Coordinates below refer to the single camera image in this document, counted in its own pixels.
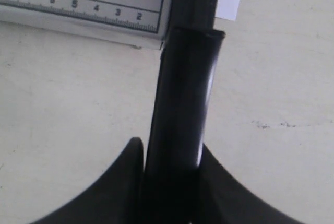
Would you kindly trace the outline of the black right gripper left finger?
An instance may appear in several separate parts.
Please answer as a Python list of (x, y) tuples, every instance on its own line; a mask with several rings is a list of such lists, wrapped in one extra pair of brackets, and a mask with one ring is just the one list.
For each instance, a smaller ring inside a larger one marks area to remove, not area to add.
[(133, 137), (90, 187), (35, 223), (136, 223), (143, 165), (142, 140)]

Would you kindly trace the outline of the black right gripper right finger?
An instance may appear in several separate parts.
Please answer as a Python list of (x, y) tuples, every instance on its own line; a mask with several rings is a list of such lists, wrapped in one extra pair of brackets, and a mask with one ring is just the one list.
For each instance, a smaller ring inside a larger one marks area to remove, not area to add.
[(200, 223), (299, 223), (239, 183), (204, 145), (199, 169)]

